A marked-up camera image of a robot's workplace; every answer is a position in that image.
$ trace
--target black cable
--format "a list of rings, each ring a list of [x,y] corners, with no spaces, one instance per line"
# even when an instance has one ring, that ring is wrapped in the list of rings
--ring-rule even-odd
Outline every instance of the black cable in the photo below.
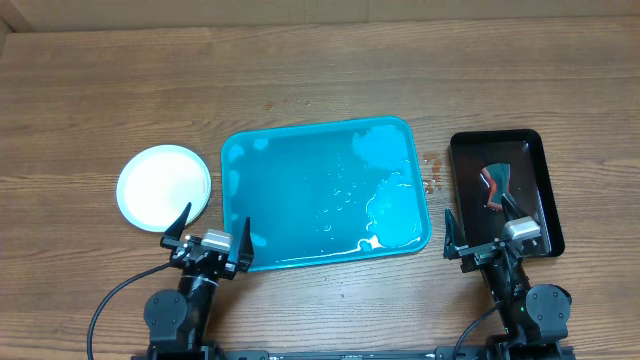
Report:
[[[456,360],[458,358],[458,350],[460,349],[460,346],[462,345],[462,342],[467,337],[467,335],[469,335],[469,333],[471,331],[473,331],[473,329],[476,326],[478,326],[478,324],[480,324],[482,322],[482,320],[486,319],[487,317],[489,317],[489,315],[493,314],[496,310],[498,310],[500,308],[500,306],[502,306],[502,303],[495,304],[494,307],[489,309],[486,313],[482,314],[478,319],[476,319],[476,321],[471,323],[471,325],[469,325],[467,330],[465,330],[462,333],[462,335],[460,335],[460,338],[458,339],[458,342],[456,343],[456,346],[453,348],[453,353],[452,353],[452,357],[451,357],[452,360]]]
[[[151,275],[153,273],[156,273],[160,270],[164,270],[168,267],[173,266],[175,263],[177,263],[178,261],[182,260],[185,256],[187,256],[187,250],[185,249],[185,251],[182,253],[182,255],[178,256],[177,258],[169,261],[166,264],[154,267],[153,269],[147,270],[145,272],[141,272],[140,274],[133,276],[131,278],[129,278],[128,280],[124,281],[122,284],[116,286],[115,288],[113,288],[113,290],[111,290],[107,296],[104,297],[104,299],[102,300],[102,302],[100,303],[100,305],[98,306],[98,308],[96,309],[95,314],[93,314],[93,318],[91,319],[91,322],[89,323],[89,331],[87,332],[87,358],[89,360],[94,360],[93,358],[93,330],[96,327],[96,321],[98,321],[98,316],[100,316],[100,313],[102,312],[102,310],[104,309],[104,307],[107,305],[107,303],[109,302],[109,300],[111,300],[111,298],[120,290],[122,290],[125,286],[131,284],[132,282],[136,281],[136,280],[140,280],[143,277],[147,276],[147,275]]]
[[[502,256],[504,256],[505,261],[507,262],[507,284],[509,284],[509,296],[513,296],[514,291],[516,290],[515,281],[513,281],[513,267],[511,266],[511,259],[509,258],[509,243],[505,243],[505,247],[501,248]],[[511,298],[502,299],[504,301],[511,301]]]

